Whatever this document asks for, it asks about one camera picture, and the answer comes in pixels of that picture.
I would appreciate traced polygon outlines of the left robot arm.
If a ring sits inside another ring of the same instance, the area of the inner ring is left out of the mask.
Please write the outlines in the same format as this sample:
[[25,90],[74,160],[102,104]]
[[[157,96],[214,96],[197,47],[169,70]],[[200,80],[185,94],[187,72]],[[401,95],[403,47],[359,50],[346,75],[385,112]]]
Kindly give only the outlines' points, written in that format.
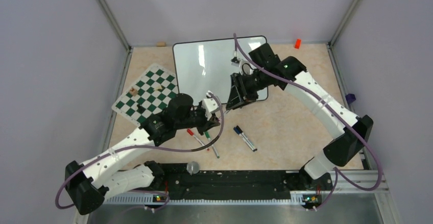
[[199,134],[204,134],[219,127],[222,131],[224,118],[217,118],[216,112],[223,114],[223,106],[211,91],[197,107],[193,106],[193,99],[188,94],[177,94],[166,108],[150,115],[118,144],[83,163],[72,161],[67,164],[64,182],[55,197],[56,207],[75,207],[81,215],[95,211],[111,192],[108,182],[115,174],[145,152],[170,151],[162,144],[174,138],[178,130],[196,128]]

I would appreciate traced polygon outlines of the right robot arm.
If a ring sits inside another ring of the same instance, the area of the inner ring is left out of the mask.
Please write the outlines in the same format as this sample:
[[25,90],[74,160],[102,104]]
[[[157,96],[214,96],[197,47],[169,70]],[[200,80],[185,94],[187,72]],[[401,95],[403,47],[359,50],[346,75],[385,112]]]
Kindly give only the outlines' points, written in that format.
[[278,86],[301,101],[333,138],[300,169],[301,186],[314,189],[321,176],[345,166],[364,148],[373,120],[368,115],[359,117],[346,109],[317,83],[296,57],[280,60],[267,43],[250,51],[249,56],[257,66],[249,73],[231,74],[226,109],[235,110],[256,102],[258,91],[269,86]]

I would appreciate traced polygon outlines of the whiteboard with black frame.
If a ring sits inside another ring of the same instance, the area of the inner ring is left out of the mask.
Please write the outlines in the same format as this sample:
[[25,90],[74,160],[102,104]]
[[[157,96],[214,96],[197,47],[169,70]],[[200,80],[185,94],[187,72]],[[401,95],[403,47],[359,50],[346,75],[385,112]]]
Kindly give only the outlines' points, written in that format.
[[[242,69],[231,65],[235,41],[233,38],[175,43],[172,47],[177,86],[180,93],[191,96],[198,104],[211,91],[226,104],[233,73],[250,72],[253,65]],[[238,57],[246,60],[237,50]]]

